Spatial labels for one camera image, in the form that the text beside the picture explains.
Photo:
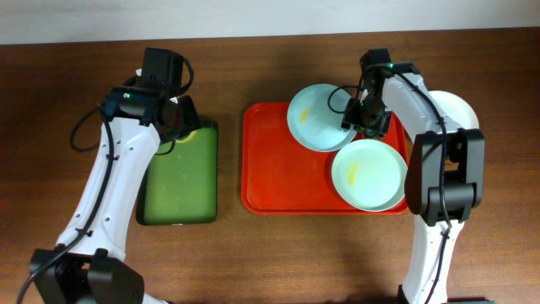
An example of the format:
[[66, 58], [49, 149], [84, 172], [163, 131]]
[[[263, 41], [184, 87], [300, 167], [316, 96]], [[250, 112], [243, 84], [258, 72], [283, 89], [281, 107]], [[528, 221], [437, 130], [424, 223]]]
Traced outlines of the green and yellow sponge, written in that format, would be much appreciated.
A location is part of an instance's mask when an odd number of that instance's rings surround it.
[[191, 131], [188, 135], [184, 136], [184, 137], [181, 137], [181, 138], [177, 138], [175, 140], [175, 142], [177, 144], [184, 144], [184, 143], [187, 143], [189, 142], [190, 140], [192, 140], [193, 138], [195, 138], [197, 134], [197, 130], [194, 130], [194, 131]]

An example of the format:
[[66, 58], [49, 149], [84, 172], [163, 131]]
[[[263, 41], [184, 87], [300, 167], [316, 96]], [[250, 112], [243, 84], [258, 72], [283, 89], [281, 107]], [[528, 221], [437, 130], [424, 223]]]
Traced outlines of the light blue plate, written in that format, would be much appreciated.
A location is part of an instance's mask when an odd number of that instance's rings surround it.
[[332, 84], [313, 84], [297, 93], [289, 104], [289, 131], [307, 149], [317, 152], [339, 150], [357, 134], [352, 128], [342, 128], [343, 114], [328, 107], [328, 97], [336, 88]]

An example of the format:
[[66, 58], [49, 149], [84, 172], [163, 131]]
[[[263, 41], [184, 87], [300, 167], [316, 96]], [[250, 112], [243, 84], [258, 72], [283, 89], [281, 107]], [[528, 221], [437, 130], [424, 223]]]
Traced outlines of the white plate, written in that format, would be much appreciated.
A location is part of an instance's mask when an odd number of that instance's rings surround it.
[[479, 128], [479, 121], [472, 107], [458, 95], [442, 90], [429, 92], [437, 105], [453, 121], [465, 129]]

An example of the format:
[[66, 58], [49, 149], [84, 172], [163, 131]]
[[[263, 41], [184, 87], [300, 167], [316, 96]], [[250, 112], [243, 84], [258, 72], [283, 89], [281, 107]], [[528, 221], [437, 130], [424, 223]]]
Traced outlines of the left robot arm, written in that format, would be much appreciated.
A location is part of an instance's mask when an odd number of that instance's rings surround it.
[[35, 250], [18, 302], [31, 285], [45, 303], [157, 302], [143, 276], [125, 263], [127, 232], [160, 145], [174, 145], [201, 127], [184, 71], [195, 75], [181, 54], [147, 48], [140, 72], [97, 106], [100, 141], [78, 207], [54, 248]]

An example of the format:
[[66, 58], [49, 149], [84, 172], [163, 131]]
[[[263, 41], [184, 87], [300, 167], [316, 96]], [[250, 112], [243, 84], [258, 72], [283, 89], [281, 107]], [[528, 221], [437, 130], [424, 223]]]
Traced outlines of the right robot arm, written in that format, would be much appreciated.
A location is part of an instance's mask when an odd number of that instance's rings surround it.
[[446, 303], [456, 240], [483, 196], [485, 137], [438, 105], [412, 62], [386, 48], [359, 60], [356, 94], [341, 110], [343, 129], [382, 138], [396, 116], [413, 141], [404, 194], [414, 215], [413, 253], [398, 287], [399, 303]]

